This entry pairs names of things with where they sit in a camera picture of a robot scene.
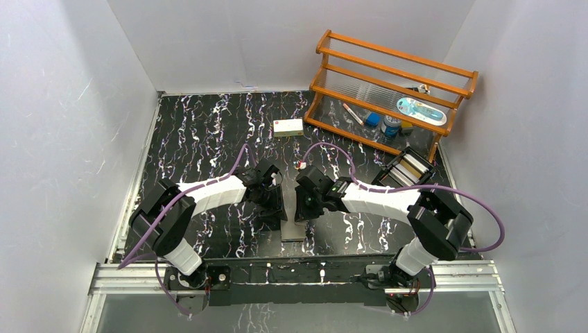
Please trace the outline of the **grey card holder wallet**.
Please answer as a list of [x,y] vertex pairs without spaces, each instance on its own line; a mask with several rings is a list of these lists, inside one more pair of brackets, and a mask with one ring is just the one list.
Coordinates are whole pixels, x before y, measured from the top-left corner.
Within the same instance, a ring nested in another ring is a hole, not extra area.
[[296,222],[296,193],[294,189],[284,189],[284,211],[287,219],[281,222],[280,232],[281,241],[286,242],[301,242],[306,239],[306,222]]

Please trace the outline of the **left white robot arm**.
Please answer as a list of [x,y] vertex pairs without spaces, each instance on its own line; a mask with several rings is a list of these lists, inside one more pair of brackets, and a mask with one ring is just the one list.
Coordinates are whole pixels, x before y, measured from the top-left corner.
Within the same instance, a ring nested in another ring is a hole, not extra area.
[[254,167],[239,167],[205,181],[162,179],[132,213],[130,229],[180,272],[183,283],[198,289],[207,280],[207,270],[184,236],[192,218],[217,207],[250,202],[261,208],[262,217],[285,221],[282,188],[276,180],[280,173],[276,165],[262,159]]

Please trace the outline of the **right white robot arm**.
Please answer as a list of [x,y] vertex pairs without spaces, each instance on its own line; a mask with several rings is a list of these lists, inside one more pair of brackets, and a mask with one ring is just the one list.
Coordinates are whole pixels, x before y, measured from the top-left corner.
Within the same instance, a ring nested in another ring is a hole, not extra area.
[[326,211],[366,213],[408,224],[415,234],[387,266],[368,265],[353,277],[370,289],[409,287],[418,274],[442,260],[457,258],[472,226],[471,214],[447,191],[369,188],[349,177],[332,180],[307,166],[296,177],[295,220],[313,220]]

